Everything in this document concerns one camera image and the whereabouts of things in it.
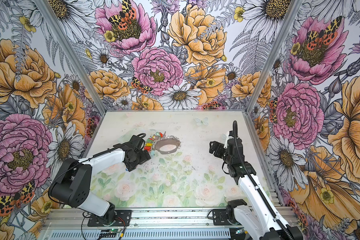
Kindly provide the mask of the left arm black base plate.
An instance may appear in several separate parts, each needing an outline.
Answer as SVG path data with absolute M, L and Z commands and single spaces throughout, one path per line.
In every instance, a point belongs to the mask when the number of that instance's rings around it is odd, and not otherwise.
M 103 217 L 91 214 L 88 227 L 128 227 L 132 218 L 132 210 L 114 210 Z

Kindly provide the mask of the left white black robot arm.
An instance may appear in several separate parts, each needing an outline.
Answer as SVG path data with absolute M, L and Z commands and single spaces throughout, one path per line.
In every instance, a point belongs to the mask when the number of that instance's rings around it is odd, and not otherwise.
M 91 192 L 92 176 L 117 164 L 123 164 L 131 172 L 150 160 L 149 152 L 144 149 L 145 136 L 145 133 L 133 135 L 128 142 L 89 158 L 65 160 L 49 187 L 48 196 L 59 204 L 90 213 L 99 224 L 112 225 L 118 219 L 115 205 Z

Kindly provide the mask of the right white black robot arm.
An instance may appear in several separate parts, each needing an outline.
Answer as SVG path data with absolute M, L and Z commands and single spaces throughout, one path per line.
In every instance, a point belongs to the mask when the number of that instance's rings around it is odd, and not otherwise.
M 252 240 L 302 240 L 303 233 L 291 226 L 265 193 L 253 166 L 245 161 L 244 146 L 238 137 L 238 123 L 228 132 L 224 143 L 210 142 L 209 153 L 223 160 L 226 172 L 247 195 L 248 201 L 227 203 L 223 221 L 241 225 Z

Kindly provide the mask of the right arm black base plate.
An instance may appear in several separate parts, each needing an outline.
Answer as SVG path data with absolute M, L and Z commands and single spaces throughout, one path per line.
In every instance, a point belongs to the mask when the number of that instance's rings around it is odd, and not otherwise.
M 212 221 L 214 226 L 232 226 L 226 209 L 212 209 Z

